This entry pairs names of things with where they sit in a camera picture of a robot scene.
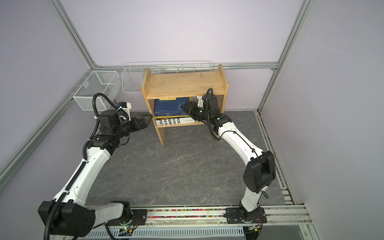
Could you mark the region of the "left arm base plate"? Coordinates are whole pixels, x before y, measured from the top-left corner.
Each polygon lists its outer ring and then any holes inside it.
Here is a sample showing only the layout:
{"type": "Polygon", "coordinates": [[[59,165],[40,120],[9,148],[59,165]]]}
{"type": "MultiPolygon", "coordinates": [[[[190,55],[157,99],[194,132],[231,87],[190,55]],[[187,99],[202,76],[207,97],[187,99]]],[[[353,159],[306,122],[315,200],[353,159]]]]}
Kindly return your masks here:
{"type": "Polygon", "coordinates": [[[120,217],[107,223],[108,226],[144,226],[147,220],[147,209],[131,209],[130,219],[128,217],[120,217]]]}

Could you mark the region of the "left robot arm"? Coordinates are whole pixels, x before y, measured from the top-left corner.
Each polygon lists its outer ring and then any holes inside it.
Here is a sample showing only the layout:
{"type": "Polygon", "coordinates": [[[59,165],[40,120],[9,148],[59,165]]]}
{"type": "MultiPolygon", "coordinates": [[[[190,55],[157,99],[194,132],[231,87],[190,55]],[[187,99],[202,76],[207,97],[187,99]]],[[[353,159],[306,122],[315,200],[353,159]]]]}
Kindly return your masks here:
{"type": "Polygon", "coordinates": [[[133,213],[128,201],[86,208],[88,194],[96,177],[114,151],[127,144],[130,134],[147,128],[152,115],[131,117],[128,103],[115,105],[103,93],[92,99],[95,128],[82,147],[83,158],[65,186],[51,201],[44,201],[38,213],[44,222],[43,238],[71,236],[74,240],[85,237],[94,228],[107,226],[110,221],[119,221],[127,226],[133,222],[133,213]]]}

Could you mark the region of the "white book black lettering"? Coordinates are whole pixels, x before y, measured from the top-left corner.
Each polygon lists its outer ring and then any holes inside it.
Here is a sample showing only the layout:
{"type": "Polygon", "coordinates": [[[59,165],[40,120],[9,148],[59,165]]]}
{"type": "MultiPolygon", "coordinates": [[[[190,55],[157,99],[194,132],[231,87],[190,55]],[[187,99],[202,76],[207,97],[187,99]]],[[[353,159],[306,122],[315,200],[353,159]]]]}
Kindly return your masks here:
{"type": "Polygon", "coordinates": [[[170,125],[182,125],[182,124],[191,124],[195,120],[191,117],[188,118],[178,118],[178,119],[163,119],[156,120],[157,126],[170,126],[170,125]]]}

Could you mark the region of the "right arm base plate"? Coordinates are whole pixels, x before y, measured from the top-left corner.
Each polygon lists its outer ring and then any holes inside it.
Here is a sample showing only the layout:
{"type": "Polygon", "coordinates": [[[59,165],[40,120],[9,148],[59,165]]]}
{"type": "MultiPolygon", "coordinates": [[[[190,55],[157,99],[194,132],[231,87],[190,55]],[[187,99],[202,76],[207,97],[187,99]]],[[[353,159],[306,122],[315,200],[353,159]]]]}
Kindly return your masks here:
{"type": "Polygon", "coordinates": [[[252,212],[247,212],[240,207],[226,208],[224,217],[228,224],[265,224],[267,217],[262,207],[256,208],[252,212]]]}

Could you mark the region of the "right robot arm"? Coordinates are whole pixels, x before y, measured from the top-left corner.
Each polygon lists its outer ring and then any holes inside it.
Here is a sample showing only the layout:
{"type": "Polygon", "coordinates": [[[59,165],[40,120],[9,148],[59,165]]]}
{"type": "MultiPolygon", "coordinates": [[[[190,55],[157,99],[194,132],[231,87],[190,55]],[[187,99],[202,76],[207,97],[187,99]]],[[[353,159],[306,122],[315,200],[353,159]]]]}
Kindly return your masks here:
{"type": "Polygon", "coordinates": [[[219,102],[213,94],[213,89],[208,89],[203,96],[203,105],[190,101],[181,106],[181,109],[193,120],[202,122],[215,140],[225,140],[241,157],[246,168],[243,181],[246,190],[237,210],[229,210],[226,216],[230,221],[238,223],[267,222],[265,210],[261,207],[262,196],[266,198],[267,188],[276,179],[275,156],[271,151],[263,151],[248,140],[236,127],[230,117],[222,113],[219,102]]]}

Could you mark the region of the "dark blue book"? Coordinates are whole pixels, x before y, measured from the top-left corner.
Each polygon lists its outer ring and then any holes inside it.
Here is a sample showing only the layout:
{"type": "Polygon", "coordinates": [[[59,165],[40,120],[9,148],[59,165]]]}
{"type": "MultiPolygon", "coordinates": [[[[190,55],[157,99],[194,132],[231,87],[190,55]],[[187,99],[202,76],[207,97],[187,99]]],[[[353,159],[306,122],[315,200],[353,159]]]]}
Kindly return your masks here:
{"type": "Polygon", "coordinates": [[[175,98],[172,100],[155,100],[154,115],[156,118],[162,117],[180,117],[187,114],[182,110],[181,106],[191,101],[189,97],[175,98]]]}

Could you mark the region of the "yellow book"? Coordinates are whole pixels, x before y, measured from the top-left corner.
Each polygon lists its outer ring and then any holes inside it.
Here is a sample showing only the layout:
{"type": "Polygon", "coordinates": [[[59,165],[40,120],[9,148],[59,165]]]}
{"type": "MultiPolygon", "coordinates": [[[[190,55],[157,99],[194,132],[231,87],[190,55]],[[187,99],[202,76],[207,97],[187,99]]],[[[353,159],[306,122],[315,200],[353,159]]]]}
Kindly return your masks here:
{"type": "Polygon", "coordinates": [[[178,118],[188,118],[187,115],[182,116],[155,116],[156,120],[163,120],[163,119],[178,119],[178,118]]]}

